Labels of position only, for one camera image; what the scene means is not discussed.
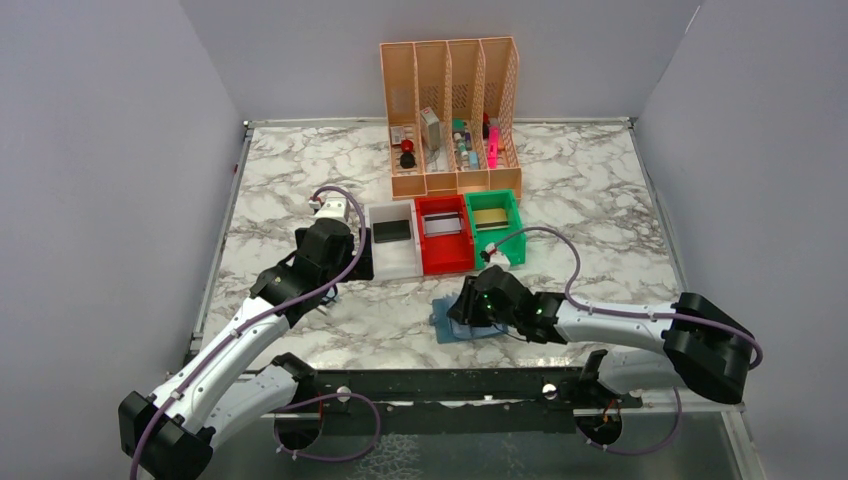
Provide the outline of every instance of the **pink marker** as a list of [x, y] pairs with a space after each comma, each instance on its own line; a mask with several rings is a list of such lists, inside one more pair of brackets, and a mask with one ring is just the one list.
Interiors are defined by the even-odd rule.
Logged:
[[498, 168], [498, 142], [500, 141], [500, 129], [489, 127], [489, 169]]

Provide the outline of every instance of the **white wall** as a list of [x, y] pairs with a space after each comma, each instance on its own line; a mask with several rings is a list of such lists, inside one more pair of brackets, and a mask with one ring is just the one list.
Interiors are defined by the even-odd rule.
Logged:
[[243, 127], [176, 0], [0, 6], [0, 478], [127, 474], [179, 366]]
[[691, 288], [765, 348], [771, 479], [843, 478], [848, 2], [707, 0], [637, 123]]
[[381, 42], [514, 35], [516, 115], [638, 115], [701, 0], [181, 0], [252, 120], [386, 115]]

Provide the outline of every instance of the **bottle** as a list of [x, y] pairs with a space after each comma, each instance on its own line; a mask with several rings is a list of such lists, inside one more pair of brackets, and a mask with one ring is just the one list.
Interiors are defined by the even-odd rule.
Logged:
[[456, 132], [453, 134], [454, 142], [456, 143], [456, 149], [459, 151], [459, 156], [463, 160], [468, 160], [468, 147], [465, 146], [465, 140], [462, 137], [462, 134]]

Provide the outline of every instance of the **marble surface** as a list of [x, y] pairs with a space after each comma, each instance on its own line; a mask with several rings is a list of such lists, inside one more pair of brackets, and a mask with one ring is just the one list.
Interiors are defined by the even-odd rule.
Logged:
[[[348, 188], [359, 202], [391, 200], [386, 127], [274, 127], [254, 132], [210, 304], [204, 344], [236, 312], [257, 274], [294, 249], [311, 224], [307, 197]], [[521, 218], [573, 239], [583, 259], [574, 293], [623, 303], [672, 301], [677, 284], [629, 132], [624, 126], [517, 124]], [[574, 269], [565, 245], [531, 233], [513, 273], [531, 290], [561, 290]], [[581, 365], [598, 344], [536, 345], [500, 336], [439, 345], [430, 302], [462, 275], [340, 286], [327, 315], [306, 315], [251, 365], [293, 352], [315, 368], [468, 368]]]

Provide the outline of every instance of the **blue sponge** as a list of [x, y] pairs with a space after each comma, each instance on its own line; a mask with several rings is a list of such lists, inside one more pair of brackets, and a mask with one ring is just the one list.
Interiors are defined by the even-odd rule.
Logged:
[[470, 327], [460, 325], [448, 318], [448, 309], [456, 303], [457, 298], [459, 298], [458, 295], [448, 295], [433, 300], [433, 314], [430, 315], [430, 324], [436, 327], [436, 342], [466, 342], [504, 334], [504, 331], [497, 327]]

